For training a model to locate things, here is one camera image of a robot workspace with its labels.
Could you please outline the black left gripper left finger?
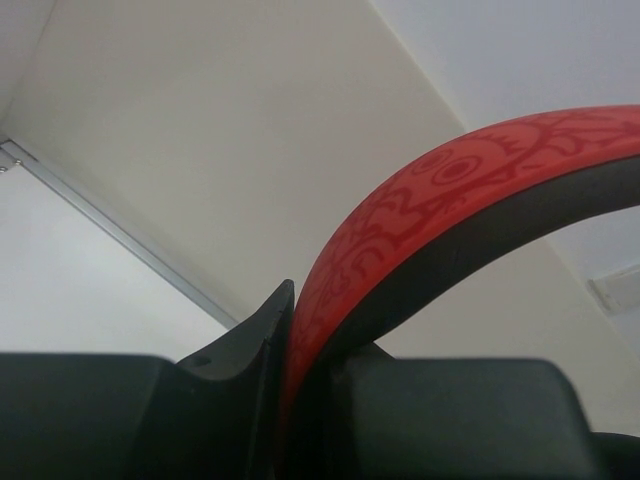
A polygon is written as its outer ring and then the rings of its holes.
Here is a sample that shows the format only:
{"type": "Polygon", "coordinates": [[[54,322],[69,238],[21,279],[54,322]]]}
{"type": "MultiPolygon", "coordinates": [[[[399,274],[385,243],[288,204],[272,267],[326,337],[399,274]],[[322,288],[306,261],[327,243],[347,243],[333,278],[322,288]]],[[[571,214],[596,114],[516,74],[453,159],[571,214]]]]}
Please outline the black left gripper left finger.
{"type": "Polygon", "coordinates": [[[5,479],[270,479],[294,285],[179,362],[5,353],[5,479]]]}

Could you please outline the red black headphones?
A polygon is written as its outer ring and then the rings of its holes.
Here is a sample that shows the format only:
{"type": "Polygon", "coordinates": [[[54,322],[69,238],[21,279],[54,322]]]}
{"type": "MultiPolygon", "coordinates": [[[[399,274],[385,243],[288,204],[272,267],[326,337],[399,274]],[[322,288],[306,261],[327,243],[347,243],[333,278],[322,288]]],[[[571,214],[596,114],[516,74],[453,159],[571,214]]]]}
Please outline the red black headphones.
{"type": "Polygon", "coordinates": [[[368,344],[501,256],[639,202],[639,109],[504,121],[422,155],[377,187],[323,248],[291,326],[278,438],[329,360],[368,344]]]}

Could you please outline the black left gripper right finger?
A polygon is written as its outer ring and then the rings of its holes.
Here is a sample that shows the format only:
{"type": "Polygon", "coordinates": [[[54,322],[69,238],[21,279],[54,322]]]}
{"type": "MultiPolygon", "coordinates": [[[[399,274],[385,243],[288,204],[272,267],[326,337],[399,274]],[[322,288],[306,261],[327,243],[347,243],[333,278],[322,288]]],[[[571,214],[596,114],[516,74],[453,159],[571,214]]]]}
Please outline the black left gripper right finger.
{"type": "Polygon", "coordinates": [[[635,479],[639,440],[590,429],[539,359],[394,359],[329,366],[294,443],[298,479],[635,479]]]}

